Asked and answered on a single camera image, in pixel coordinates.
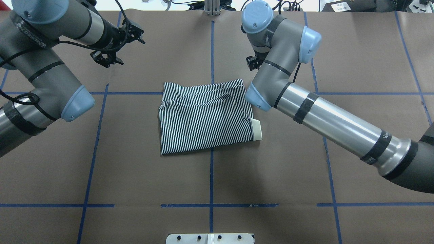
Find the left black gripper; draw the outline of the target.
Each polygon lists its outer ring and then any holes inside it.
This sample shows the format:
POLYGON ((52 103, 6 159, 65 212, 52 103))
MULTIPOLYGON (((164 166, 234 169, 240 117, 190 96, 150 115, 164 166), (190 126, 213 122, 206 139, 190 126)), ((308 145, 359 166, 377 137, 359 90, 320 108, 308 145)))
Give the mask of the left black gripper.
POLYGON ((146 44, 142 38, 143 33, 143 29, 129 19, 124 19, 121 28, 115 27, 112 24, 104 24, 103 50, 119 51, 126 43, 132 43, 133 41, 146 44))

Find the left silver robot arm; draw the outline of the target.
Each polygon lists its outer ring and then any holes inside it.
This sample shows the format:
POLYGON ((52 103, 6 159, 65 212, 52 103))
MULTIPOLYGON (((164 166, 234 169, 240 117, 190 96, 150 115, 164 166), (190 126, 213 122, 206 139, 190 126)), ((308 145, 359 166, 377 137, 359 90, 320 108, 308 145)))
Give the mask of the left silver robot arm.
POLYGON ((46 130, 57 119, 71 122, 95 105, 93 96, 53 47, 70 44, 91 50, 105 68, 123 65, 117 52, 143 43, 143 29, 124 17, 120 27, 104 19, 95 0, 13 0, 1 23, 1 68, 18 70, 34 87, 8 96, 1 107, 1 156, 46 130))

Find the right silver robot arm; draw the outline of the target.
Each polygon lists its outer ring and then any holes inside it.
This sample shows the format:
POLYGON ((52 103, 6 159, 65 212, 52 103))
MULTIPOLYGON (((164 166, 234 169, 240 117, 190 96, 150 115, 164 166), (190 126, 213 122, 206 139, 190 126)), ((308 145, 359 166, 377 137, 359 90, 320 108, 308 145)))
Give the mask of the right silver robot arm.
POLYGON ((301 63, 308 63, 321 44, 321 34, 275 15, 271 6, 255 0, 242 11, 242 29, 255 52, 246 61, 258 72, 245 93, 261 110, 283 112, 295 122, 330 139, 380 176, 401 187, 434 191, 434 147, 431 125, 419 141, 400 139, 290 81, 301 63))

